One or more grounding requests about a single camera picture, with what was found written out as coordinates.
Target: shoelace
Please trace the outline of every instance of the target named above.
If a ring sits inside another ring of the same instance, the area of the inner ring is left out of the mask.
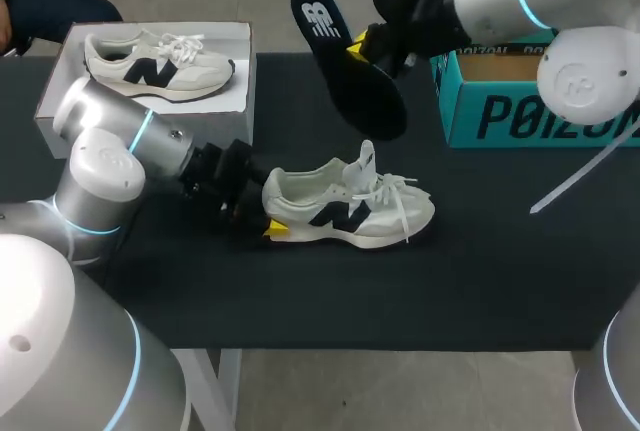
[[[174,61],[193,63],[198,53],[204,48],[204,45],[200,41],[203,38],[204,34],[176,36],[165,33],[162,35],[160,43],[158,44],[160,55],[170,57]]]
[[[357,201],[372,200],[374,203],[380,203],[387,206],[389,199],[393,197],[402,221],[405,240],[409,242],[409,222],[407,221],[407,213],[402,205],[399,188],[406,186],[407,182],[417,182],[417,179],[409,179],[403,176],[395,176],[393,174],[378,175],[378,179],[369,185],[369,192],[365,194],[356,194],[353,199]]]

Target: black table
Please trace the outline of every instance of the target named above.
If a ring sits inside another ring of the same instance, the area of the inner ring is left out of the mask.
[[[32,116],[52,59],[0,63],[0,200],[45,197],[54,161]],[[255,151],[308,170],[362,136],[332,109],[309,55],[258,59]],[[621,150],[538,216],[530,206],[594,150],[448,148],[427,66],[400,84],[405,136],[381,172],[419,178],[437,221],[415,246],[249,247],[194,225],[179,197],[141,209],[106,289],[172,348],[462,351],[590,347],[640,278],[640,156]]]

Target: white shoe box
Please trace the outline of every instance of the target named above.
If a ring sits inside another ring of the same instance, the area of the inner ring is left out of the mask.
[[[162,98],[135,101],[192,131],[198,146],[209,142],[226,148],[234,139],[252,144],[256,59],[249,23],[103,23],[76,24],[60,49],[36,112],[36,122],[54,158],[67,158],[71,147],[53,131],[53,118],[69,87],[89,76],[84,64],[84,39],[95,34],[104,39],[131,39],[142,29],[161,36],[203,34],[204,49],[233,59],[236,70],[224,92],[190,103],[170,103]]]

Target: black insole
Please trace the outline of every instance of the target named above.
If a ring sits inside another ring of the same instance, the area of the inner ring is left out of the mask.
[[[373,139],[391,140],[407,128],[404,101],[389,75],[353,57],[349,28],[334,0],[291,0],[331,99],[344,119]]]

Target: shoe sole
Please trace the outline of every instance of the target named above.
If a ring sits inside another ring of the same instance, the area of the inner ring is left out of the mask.
[[[409,243],[416,239],[418,234],[426,231],[429,224],[433,222],[433,216],[431,220],[425,223],[420,229],[409,236]],[[313,241],[320,241],[322,239],[338,239],[345,241],[360,249],[376,249],[386,248],[393,246],[394,244],[402,243],[406,239],[404,233],[393,234],[390,236],[359,236],[357,234],[348,233],[339,229],[333,229],[329,227],[318,228],[309,225],[288,225],[289,234],[284,236],[270,236],[270,240],[275,243],[309,243]]]

